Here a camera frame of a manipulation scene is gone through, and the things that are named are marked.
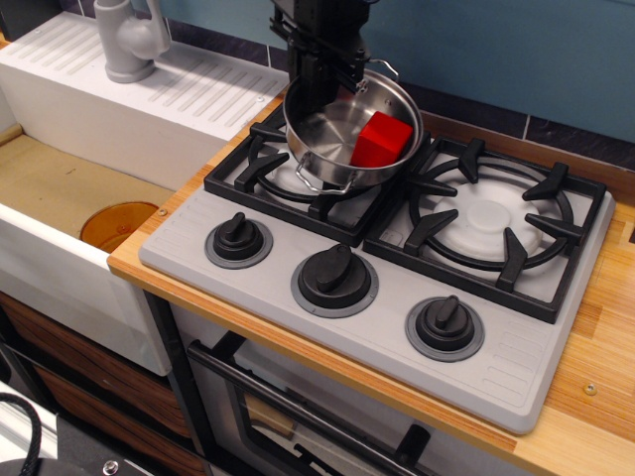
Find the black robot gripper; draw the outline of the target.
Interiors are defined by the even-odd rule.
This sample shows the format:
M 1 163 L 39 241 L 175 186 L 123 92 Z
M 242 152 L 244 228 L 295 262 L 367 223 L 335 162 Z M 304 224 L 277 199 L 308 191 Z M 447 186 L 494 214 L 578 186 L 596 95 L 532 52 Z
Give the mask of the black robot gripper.
M 318 112 L 341 86 L 356 91 L 370 60 L 361 29 L 372 3 L 299 0 L 273 5 L 270 29 L 287 44 L 290 83 L 302 75 L 304 111 Z

